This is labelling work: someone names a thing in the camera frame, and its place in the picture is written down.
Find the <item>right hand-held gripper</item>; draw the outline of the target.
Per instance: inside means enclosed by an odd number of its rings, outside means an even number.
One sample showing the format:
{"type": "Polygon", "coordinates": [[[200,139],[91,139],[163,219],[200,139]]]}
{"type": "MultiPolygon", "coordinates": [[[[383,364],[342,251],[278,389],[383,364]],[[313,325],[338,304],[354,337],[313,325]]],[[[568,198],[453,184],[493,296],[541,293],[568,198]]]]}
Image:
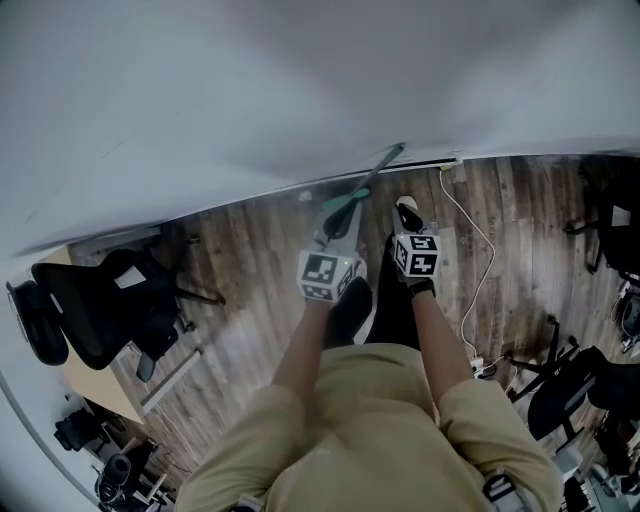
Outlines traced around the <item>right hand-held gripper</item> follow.
{"type": "Polygon", "coordinates": [[[393,209],[393,258],[406,278],[432,278],[441,260],[441,240],[437,224],[425,220],[420,212],[404,203],[393,209]]]}

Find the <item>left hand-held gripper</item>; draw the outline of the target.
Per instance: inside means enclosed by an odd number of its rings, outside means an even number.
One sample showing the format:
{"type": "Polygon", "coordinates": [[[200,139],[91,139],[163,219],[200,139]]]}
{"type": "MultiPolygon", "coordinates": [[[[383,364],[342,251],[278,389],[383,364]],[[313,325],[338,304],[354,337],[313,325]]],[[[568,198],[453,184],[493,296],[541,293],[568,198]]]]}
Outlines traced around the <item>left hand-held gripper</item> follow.
{"type": "Polygon", "coordinates": [[[311,241],[299,253],[297,286],[306,299],[336,303],[356,278],[357,244],[362,204],[352,204],[342,222],[339,240],[330,240],[325,223],[334,213],[323,209],[311,226],[311,241]]]}

